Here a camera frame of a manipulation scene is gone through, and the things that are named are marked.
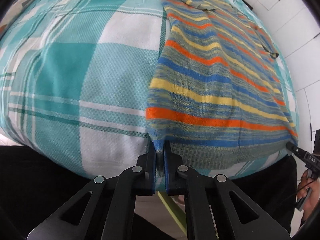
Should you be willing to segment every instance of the black cable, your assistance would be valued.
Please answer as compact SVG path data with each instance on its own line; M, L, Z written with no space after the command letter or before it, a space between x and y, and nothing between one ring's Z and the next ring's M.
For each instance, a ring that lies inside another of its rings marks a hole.
M274 209L274 211L276 211L286 200L288 200L289 198L291 198L292 196L295 196L300 190L302 190L305 186L308 186L309 184L311 184L312 182L316 181L316 179L314 179L313 181L307 183L306 185L304 185L302 188L297 189L297 191L293 194L291 194L290 196L288 196L287 198L285 198L283 201L281 201Z

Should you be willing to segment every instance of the mattress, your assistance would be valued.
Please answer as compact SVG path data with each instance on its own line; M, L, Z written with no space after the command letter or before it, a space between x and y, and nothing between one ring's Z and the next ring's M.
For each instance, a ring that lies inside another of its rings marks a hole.
M242 0L225 1L268 33ZM79 175L119 175L147 151L148 86L169 33L160 0L35 0L0 40L4 135ZM297 126L296 98L281 53L275 71ZM286 155L280 149L217 167L187 152L183 161L201 174L232 179ZM157 189L163 184L157 177Z

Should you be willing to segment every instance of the teal plaid fabric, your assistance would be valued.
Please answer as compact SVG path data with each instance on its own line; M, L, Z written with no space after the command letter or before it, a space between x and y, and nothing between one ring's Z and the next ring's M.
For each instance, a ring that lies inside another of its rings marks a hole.
M241 0L225 1L263 27ZM35 0L0 40L0 127L80 175L119 175L147 150L148 86L169 30L160 0ZM281 55L278 65L297 124ZM235 178L286 151L219 169L194 152L180 154L202 174Z

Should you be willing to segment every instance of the silver rivet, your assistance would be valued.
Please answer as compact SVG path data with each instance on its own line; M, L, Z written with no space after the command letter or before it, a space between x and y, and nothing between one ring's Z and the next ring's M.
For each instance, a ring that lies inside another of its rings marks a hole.
M186 165L180 165L180 166L178 167L178 170L179 170L179 171L187 171L187 170L188 170L188 166L186 166Z
M217 176L217 181L219 181L219 182L225 182L226 180L227 180L227 178L224 175L220 174Z
M141 168L140 166L134 166L134 167L132 168L132 171L133 171L133 172L140 172L140 171L142 171L142 168Z
M94 178L94 182L99 184L99 183L102 183L104 181L104 177L102 176L97 176Z

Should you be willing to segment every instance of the bed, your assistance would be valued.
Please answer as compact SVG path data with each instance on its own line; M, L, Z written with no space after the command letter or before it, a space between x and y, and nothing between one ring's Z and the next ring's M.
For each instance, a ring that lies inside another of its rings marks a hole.
M242 0L225 1L268 33ZM119 175L148 150L148 86L169 33L160 0L35 0L0 40L4 135L79 175ZM296 98L281 53L276 62L297 127ZM201 174L231 179L287 155L279 149L217 166L178 152ZM157 189L163 185L158 176Z

